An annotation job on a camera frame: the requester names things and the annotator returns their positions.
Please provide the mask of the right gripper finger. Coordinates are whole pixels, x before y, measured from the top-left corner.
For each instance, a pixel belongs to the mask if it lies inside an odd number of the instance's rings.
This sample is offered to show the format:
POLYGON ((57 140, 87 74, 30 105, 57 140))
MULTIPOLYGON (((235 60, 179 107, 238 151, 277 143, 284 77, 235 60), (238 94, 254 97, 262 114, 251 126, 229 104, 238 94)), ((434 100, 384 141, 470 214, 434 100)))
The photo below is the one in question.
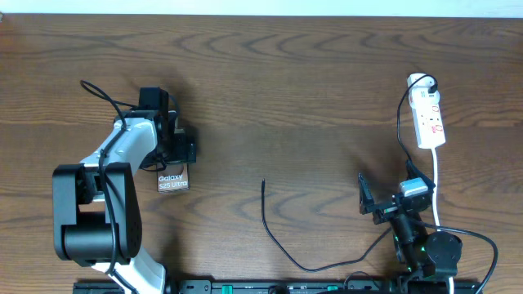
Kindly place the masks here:
POLYGON ((374 200, 368 184, 361 173, 358 174, 358 183, 360 188, 360 213, 362 215, 368 214, 373 211, 374 200))
POLYGON ((434 189, 436 187, 435 183, 423 172, 421 172, 411 160, 407 160, 405 162, 405 167, 407 171, 407 179, 413 180, 416 178, 420 178, 429 189, 434 189))

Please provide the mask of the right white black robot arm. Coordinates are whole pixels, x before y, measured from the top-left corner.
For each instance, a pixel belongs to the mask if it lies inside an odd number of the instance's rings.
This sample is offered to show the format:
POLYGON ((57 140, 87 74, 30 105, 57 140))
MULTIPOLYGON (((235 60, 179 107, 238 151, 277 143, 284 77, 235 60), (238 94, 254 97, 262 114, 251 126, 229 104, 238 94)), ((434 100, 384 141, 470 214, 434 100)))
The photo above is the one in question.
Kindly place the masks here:
POLYGON ((408 293, 413 283, 446 283, 456 276, 463 248, 456 235, 443 230, 429 234, 421 224, 419 213, 431 206, 436 184, 411 161, 406 162, 406 169, 407 180, 400 183, 400 191, 383 203, 374 202, 367 181, 358 175, 360 213, 371 213, 376 225, 386 222, 391 225, 396 237, 396 255, 409 269, 397 278, 402 293, 408 293))

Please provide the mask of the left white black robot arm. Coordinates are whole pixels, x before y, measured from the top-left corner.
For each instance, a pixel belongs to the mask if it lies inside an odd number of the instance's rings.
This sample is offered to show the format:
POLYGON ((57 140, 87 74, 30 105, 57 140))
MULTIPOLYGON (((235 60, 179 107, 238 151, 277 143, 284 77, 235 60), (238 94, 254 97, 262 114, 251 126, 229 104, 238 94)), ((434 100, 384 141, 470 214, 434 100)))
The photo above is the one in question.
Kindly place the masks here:
POLYGON ((122 110, 94 84, 81 87, 110 102, 117 112, 101 146, 77 164, 52 174, 53 241, 58 257, 111 278, 120 293, 176 293, 177 282, 142 245, 142 220, 134 176, 194 163, 193 138, 177 126, 178 109, 160 87, 140 89, 139 102, 122 110))

